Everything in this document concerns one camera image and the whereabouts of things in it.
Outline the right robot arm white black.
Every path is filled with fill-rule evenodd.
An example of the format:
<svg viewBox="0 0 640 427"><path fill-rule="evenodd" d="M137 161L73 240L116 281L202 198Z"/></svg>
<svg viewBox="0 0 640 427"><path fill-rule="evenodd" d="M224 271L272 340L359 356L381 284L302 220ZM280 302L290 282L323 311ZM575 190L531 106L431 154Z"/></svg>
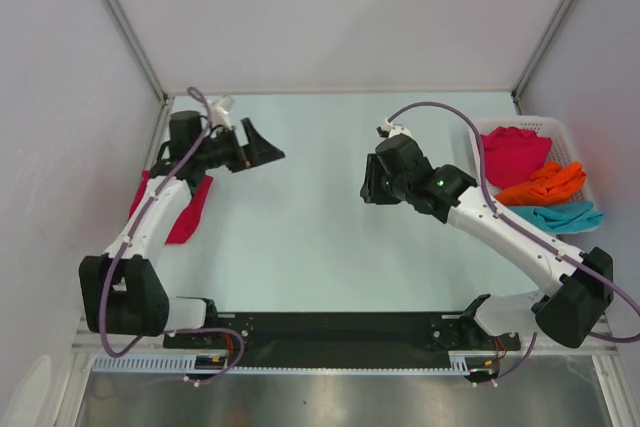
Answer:
<svg viewBox="0 0 640 427"><path fill-rule="evenodd" d="M411 137L383 140L366 158L360 196L367 204L409 204L416 212L468 233L507 259L536 285L525 294L483 294L465 310L463 340L484 348L507 333L542 332L578 348L611 304L613 260L588 253L531 226L485 196L453 165L434 167Z"/></svg>

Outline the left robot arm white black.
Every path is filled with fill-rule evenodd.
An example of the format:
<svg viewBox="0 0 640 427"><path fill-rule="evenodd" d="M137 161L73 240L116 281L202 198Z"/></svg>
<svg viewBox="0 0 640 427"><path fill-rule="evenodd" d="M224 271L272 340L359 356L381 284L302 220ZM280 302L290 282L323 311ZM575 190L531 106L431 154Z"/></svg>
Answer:
<svg viewBox="0 0 640 427"><path fill-rule="evenodd" d="M182 111L169 120L169 138L143 175L129 220L100 255L85 257L79 281L88 328L94 333L155 337L186 329L197 345L214 344L220 321L209 299L172 296L154 267L168 243L189 239L197 229L212 177L220 167L236 173L284 158L248 118L240 143L222 115L207 119Z"/></svg>

